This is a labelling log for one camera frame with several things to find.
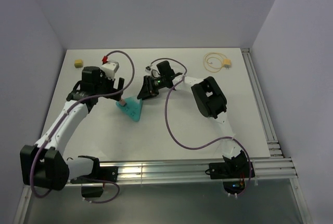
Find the teal triangular power strip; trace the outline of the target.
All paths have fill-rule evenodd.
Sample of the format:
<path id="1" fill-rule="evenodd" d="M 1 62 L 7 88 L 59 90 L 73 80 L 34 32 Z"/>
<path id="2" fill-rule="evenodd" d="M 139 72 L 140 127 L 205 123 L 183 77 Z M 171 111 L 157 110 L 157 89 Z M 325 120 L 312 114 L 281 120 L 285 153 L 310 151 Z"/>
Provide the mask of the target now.
<path id="1" fill-rule="evenodd" d="M 134 122 L 138 122 L 140 120 L 143 101 L 141 99 L 137 99 L 136 97 L 128 97 L 123 99 L 126 102 L 125 106 L 120 106 L 119 102 L 116 102 L 117 107 L 127 115 Z"/>

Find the pink usb charger plug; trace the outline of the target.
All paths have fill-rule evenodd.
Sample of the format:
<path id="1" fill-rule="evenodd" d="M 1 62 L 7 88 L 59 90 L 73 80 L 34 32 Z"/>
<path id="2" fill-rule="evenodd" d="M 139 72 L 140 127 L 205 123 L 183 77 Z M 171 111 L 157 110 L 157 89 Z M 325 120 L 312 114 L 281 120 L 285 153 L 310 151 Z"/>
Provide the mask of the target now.
<path id="1" fill-rule="evenodd" d="M 121 99 L 121 100 L 119 101 L 119 105 L 120 105 L 120 106 L 125 106 L 125 105 L 126 105 L 125 100 Z"/>

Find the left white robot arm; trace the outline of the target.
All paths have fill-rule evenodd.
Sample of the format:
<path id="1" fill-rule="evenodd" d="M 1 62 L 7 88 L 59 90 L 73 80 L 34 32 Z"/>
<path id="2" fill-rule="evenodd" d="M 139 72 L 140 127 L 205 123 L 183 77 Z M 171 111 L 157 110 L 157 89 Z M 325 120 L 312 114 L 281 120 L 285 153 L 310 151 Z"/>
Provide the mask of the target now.
<path id="1" fill-rule="evenodd" d="M 80 155 L 65 161 L 63 153 L 82 120 L 98 102 L 98 96 L 119 101 L 124 79 L 119 78 L 114 87 L 117 62 L 107 62 L 100 67 L 84 67 L 81 80 L 67 95 L 63 110 L 50 129 L 32 146 L 20 151 L 22 179 L 25 185 L 49 190 L 62 190 L 69 180 L 84 177 L 95 182 L 101 177 L 99 159 Z"/>

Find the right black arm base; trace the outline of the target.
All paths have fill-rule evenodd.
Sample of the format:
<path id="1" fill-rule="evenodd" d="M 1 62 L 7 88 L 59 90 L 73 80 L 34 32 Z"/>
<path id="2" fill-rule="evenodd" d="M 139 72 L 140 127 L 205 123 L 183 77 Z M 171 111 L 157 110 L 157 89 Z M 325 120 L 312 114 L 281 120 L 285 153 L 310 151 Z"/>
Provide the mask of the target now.
<path id="1" fill-rule="evenodd" d="M 211 180 L 222 180 L 224 191 L 227 195 L 234 197 L 242 195 L 249 181 L 255 176 L 252 162 L 242 164 L 236 162 L 209 163 L 205 174 Z"/>

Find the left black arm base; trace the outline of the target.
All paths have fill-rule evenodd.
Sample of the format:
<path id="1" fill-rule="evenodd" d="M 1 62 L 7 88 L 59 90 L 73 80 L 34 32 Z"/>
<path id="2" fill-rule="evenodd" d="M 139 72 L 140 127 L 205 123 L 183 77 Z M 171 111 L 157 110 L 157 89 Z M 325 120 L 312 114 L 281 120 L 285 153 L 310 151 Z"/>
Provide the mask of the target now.
<path id="1" fill-rule="evenodd" d="M 96 173 L 71 179 L 70 183 L 81 185 L 81 196 L 84 201 L 94 204 L 107 203 L 114 200 L 120 193 L 120 187 L 117 184 L 118 172 L 118 166 L 102 166 L 97 169 Z M 111 185 L 116 187 L 114 196 L 100 200 L 106 186 Z"/>

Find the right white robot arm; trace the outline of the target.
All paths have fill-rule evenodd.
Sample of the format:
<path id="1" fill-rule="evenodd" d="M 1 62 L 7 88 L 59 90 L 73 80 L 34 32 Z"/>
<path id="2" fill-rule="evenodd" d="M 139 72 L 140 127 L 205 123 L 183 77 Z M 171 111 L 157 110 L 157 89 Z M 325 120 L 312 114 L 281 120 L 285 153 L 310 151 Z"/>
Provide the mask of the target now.
<path id="1" fill-rule="evenodd" d="M 168 106 L 171 92 L 182 90 L 192 94 L 196 106 L 205 118 L 218 119 L 222 115 L 222 126 L 231 130 L 227 119 L 227 99 L 212 76 L 194 78 L 187 76 L 187 68 L 179 61 L 171 58 L 158 58 L 145 67 L 150 75 L 145 75 L 143 85 L 137 95 L 138 100 L 153 99 L 159 95 L 159 90 L 167 88 L 169 91 L 164 103 L 164 121 L 167 131 L 173 141 L 186 150 L 201 150 L 218 141 L 226 140 L 230 145 L 222 155 L 224 160 L 225 177 L 244 177 L 243 171 L 248 172 L 248 178 L 254 176 L 250 156 L 245 147 L 234 136 L 216 138 L 199 147 L 188 147 L 182 144 L 171 131 L 168 119 Z"/>

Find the yellow cube block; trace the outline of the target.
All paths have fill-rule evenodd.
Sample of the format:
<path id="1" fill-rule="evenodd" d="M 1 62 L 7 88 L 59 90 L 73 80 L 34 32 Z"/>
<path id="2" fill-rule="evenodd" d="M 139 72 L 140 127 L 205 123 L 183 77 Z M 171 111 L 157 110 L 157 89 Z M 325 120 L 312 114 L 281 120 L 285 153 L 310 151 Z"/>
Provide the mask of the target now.
<path id="1" fill-rule="evenodd" d="M 82 59 L 76 59 L 74 61 L 74 67 L 79 69 L 79 68 L 82 68 L 84 66 L 84 62 Z"/>

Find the aluminium rail frame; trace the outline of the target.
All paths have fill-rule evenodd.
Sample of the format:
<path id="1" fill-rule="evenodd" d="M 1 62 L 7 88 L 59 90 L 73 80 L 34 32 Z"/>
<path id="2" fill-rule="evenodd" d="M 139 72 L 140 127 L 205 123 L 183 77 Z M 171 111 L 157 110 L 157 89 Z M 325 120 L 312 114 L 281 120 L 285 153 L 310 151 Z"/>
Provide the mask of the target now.
<path id="1" fill-rule="evenodd" d="M 203 57 L 220 52 L 232 62 L 230 69 L 211 73 L 203 67 Z M 158 58 L 171 58 L 187 68 L 187 76 L 212 76 L 227 99 L 227 119 L 231 130 L 222 126 L 223 117 L 205 118 L 199 112 L 189 92 L 171 92 L 168 119 L 172 133 L 182 144 L 199 147 L 216 138 L 234 136 L 247 150 L 255 176 L 245 192 L 229 196 L 222 180 L 211 180 L 205 174 L 209 163 L 224 162 L 222 155 L 230 145 L 218 141 L 201 150 L 186 150 L 178 146 L 167 131 L 164 103 L 168 89 L 159 90 L 153 99 L 143 100 L 140 120 L 134 122 L 117 107 L 115 100 L 98 96 L 98 102 L 82 120 L 70 138 L 63 158 L 71 161 L 80 155 L 99 159 L 100 167 L 118 166 L 118 196 L 107 203 L 94 204 L 82 196 L 71 199 L 72 207 L 63 212 L 92 221 L 109 218 L 120 221 L 129 218 L 138 223 L 137 214 L 148 212 L 146 221 L 155 223 L 289 223 L 289 215 L 296 223 L 311 223 L 297 180 L 293 161 L 279 150 L 272 125 L 261 107 L 261 97 L 255 91 L 251 69 L 239 48 L 157 48 L 157 49 L 86 49 L 68 50 L 60 71 L 55 93 L 44 125 L 44 134 L 64 108 L 67 95 L 81 80 L 84 67 L 102 65 L 108 57 L 119 63 L 114 87 L 124 78 L 121 99 L 136 97 L 143 85 L 145 67 Z M 74 61 L 82 59 L 84 66 L 75 68 Z M 41 223 L 59 221 L 54 213 L 55 193 L 67 195 L 67 187 L 81 185 L 68 181 L 60 190 L 45 189 L 39 207 L 49 207 Z M 44 188 L 32 187 L 35 196 Z"/>

